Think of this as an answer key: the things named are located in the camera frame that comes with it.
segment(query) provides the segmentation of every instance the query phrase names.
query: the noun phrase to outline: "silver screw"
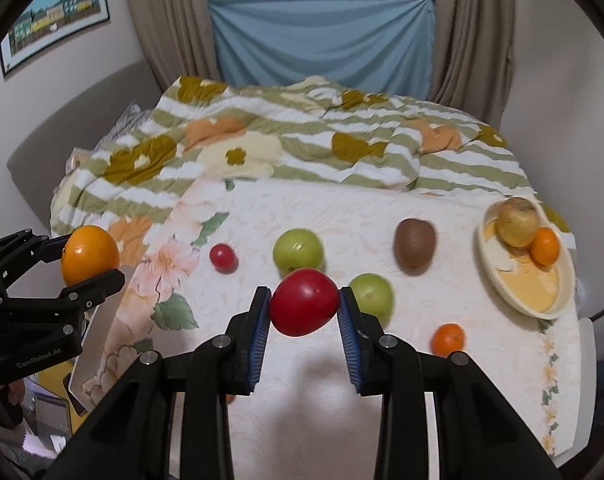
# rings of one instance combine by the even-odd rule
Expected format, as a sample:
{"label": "silver screw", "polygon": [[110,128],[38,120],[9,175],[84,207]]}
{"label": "silver screw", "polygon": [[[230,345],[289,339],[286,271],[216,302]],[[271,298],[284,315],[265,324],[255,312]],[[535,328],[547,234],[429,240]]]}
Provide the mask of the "silver screw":
{"label": "silver screw", "polygon": [[140,362],[143,365],[152,365],[157,361],[157,352],[153,350],[147,350],[140,355]]}
{"label": "silver screw", "polygon": [[468,355],[464,352],[455,352],[451,355],[451,361],[457,366],[466,366],[468,364]]}
{"label": "silver screw", "polygon": [[383,336],[380,336],[378,341],[384,348],[393,348],[394,346],[397,346],[397,338],[392,335],[384,334]]}
{"label": "silver screw", "polygon": [[226,348],[231,344],[231,341],[232,339],[229,336],[226,334],[221,334],[216,335],[211,342],[215,348]]}

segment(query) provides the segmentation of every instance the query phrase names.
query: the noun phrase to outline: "blue cloth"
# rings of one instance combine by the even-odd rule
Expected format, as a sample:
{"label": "blue cloth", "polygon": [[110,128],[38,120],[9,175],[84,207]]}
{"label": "blue cloth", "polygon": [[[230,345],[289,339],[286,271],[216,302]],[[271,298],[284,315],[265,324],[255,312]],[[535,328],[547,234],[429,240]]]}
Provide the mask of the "blue cloth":
{"label": "blue cloth", "polygon": [[365,92],[425,98],[433,0],[210,0],[217,62],[234,85],[322,75]]}

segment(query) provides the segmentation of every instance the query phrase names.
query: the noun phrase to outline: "framed picture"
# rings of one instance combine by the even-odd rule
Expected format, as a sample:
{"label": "framed picture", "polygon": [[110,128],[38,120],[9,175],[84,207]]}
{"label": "framed picture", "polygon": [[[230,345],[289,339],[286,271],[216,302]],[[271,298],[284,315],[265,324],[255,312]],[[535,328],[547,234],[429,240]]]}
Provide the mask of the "framed picture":
{"label": "framed picture", "polygon": [[33,0],[0,45],[4,75],[74,32],[109,19],[106,0]]}

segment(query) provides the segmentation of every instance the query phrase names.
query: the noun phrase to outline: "beige curtain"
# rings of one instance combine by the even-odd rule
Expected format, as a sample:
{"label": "beige curtain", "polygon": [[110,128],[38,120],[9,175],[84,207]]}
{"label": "beige curtain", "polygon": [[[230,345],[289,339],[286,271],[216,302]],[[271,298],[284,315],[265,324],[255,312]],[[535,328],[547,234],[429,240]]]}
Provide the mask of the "beige curtain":
{"label": "beige curtain", "polygon": [[128,0],[128,7],[163,88],[181,75],[219,79],[207,0]]}
{"label": "beige curtain", "polygon": [[435,0],[429,99],[499,127],[512,79],[515,0]]}

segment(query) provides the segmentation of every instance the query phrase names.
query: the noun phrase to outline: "gray headboard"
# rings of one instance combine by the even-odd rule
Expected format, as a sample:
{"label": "gray headboard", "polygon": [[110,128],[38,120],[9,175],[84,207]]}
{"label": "gray headboard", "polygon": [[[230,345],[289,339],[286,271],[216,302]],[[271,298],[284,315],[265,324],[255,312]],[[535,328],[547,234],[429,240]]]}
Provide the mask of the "gray headboard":
{"label": "gray headboard", "polygon": [[153,108],[161,94],[147,63],[135,63],[78,95],[17,147],[6,167],[45,226],[50,220],[53,190],[64,177],[64,163],[73,148],[93,149],[131,101]]}

